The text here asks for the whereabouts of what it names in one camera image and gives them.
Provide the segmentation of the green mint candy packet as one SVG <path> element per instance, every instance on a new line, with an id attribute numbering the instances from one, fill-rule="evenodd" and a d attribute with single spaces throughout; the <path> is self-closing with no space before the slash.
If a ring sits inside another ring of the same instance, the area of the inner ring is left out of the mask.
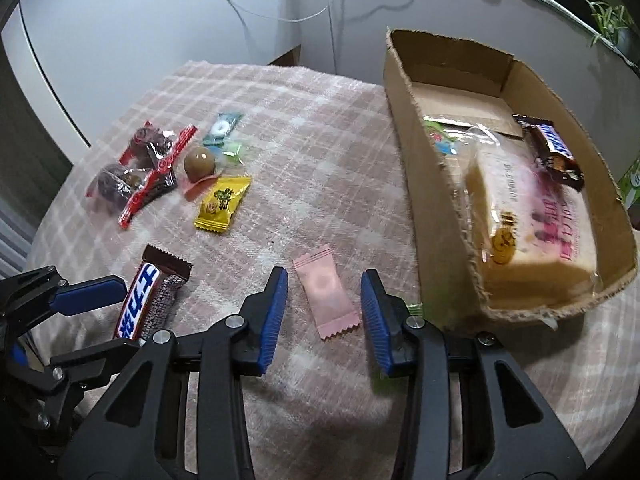
<path id="1" fill-rule="evenodd" d="M 221 112 L 203 138 L 204 146 L 221 146 L 243 118 L 240 112 Z"/>

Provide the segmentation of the red clear snack bag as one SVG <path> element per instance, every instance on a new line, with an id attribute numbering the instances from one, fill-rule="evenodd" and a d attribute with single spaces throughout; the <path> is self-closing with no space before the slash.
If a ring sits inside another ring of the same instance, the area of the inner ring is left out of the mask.
<path id="1" fill-rule="evenodd" d="M 156 128 L 146 122 L 137 128 L 119 162 L 125 166 L 151 168 L 166 174 L 197 131 L 194 125 L 175 132 Z"/>
<path id="2" fill-rule="evenodd" d="M 154 168 L 125 166 L 119 162 L 103 167 L 86 191 L 88 207 L 117 220 L 126 230 L 131 220 L 146 205 L 177 187 L 172 170 L 161 174 Z"/>

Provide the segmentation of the small snickers bar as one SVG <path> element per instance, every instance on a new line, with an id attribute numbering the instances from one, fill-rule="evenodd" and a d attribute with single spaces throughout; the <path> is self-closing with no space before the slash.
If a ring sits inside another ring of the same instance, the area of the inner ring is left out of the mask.
<path id="1" fill-rule="evenodd" d="M 552 120 L 514 114 L 525 140 L 533 147 L 535 159 L 550 178 L 559 184 L 582 192 L 585 177 L 572 151 L 563 141 Z"/>

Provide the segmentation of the brown chocolate ball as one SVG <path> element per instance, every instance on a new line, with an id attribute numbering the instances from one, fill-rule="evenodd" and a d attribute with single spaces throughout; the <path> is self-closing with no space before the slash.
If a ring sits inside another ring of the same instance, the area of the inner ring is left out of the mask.
<path id="1" fill-rule="evenodd" d="M 183 161 L 183 169 L 191 183 L 211 177 L 217 168 L 214 154 L 204 146 L 192 148 Z"/>

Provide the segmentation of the yellow candy packet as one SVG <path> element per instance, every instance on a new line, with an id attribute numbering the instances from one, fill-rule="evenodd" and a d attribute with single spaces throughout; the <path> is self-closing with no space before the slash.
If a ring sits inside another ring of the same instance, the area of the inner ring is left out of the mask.
<path id="1" fill-rule="evenodd" d="M 194 226 L 208 232 L 226 232 L 252 181 L 250 176 L 220 177 L 203 198 Z"/>

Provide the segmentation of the packaged toast bread loaf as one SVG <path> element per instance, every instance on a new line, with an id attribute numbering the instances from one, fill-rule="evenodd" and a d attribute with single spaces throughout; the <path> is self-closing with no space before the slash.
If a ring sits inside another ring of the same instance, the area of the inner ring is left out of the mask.
<path id="1" fill-rule="evenodd" d="M 464 174 L 489 305 L 559 308 L 601 286 L 585 197 L 554 182 L 525 145 L 483 144 Z"/>

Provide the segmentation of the pink candy packet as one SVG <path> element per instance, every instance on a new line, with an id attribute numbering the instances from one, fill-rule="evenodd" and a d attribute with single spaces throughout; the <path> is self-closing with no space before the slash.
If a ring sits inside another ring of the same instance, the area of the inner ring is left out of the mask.
<path id="1" fill-rule="evenodd" d="M 329 339 L 360 324 L 360 314 L 337 274 L 333 252 L 323 245 L 293 260 L 319 337 Z"/>

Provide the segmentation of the white cabinet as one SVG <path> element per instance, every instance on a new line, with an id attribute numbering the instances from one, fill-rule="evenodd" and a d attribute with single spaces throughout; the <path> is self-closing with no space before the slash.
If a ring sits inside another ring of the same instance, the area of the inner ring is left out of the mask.
<path id="1" fill-rule="evenodd" d="M 20 0 L 1 33 L 53 143 L 78 162 L 190 61 L 267 64 L 298 44 L 292 0 Z"/>

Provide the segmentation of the brown cardboard box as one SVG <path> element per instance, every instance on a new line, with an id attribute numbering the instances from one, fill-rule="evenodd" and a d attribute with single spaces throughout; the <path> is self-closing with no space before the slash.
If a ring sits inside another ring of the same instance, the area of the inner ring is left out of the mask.
<path id="1" fill-rule="evenodd" d="M 432 323 L 551 324 L 634 280 L 610 170 L 530 67 L 474 40 L 391 29 L 383 76 Z"/>

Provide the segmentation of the large snickers bar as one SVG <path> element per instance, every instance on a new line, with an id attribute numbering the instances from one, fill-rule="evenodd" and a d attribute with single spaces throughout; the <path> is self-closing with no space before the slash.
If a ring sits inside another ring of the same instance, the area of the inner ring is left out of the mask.
<path id="1" fill-rule="evenodd" d="M 147 244 L 114 329 L 115 339 L 149 340 L 163 330 L 192 263 Z"/>

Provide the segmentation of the potted spider plant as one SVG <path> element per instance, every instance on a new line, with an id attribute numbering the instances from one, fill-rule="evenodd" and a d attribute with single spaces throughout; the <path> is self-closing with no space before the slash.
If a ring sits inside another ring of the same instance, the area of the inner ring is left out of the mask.
<path id="1" fill-rule="evenodd" d="M 606 41 L 612 47 L 620 45 L 623 32 L 634 27 L 634 19 L 623 3 L 613 6 L 608 0 L 585 0 L 588 4 L 596 32 L 592 35 L 590 46 Z"/>

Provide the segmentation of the yellow blue candy pouch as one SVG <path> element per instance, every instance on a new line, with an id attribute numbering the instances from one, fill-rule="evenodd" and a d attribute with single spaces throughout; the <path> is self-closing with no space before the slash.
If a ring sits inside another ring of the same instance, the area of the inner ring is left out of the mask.
<path id="1" fill-rule="evenodd" d="M 458 156 L 477 142 L 480 130 L 465 122 L 447 122 L 428 116 L 423 118 L 425 132 L 443 154 Z"/>

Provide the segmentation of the clear green candy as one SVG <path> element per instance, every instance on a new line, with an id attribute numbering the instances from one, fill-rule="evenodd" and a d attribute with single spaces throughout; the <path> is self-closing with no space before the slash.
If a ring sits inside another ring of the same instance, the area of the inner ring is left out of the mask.
<path id="1" fill-rule="evenodd" d="M 228 141 L 219 145 L 219 151 L 228 164 L 243 165 L 243 145 L 238 141 Z"/>

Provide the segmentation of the green tissue pack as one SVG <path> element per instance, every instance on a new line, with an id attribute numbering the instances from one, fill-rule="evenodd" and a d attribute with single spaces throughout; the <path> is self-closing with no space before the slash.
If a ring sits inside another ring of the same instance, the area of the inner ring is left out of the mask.
<path id="1" fill-rule="evenodd" d="M 632 227 L 640 230 L 640 155 L 617 182 Z"/>

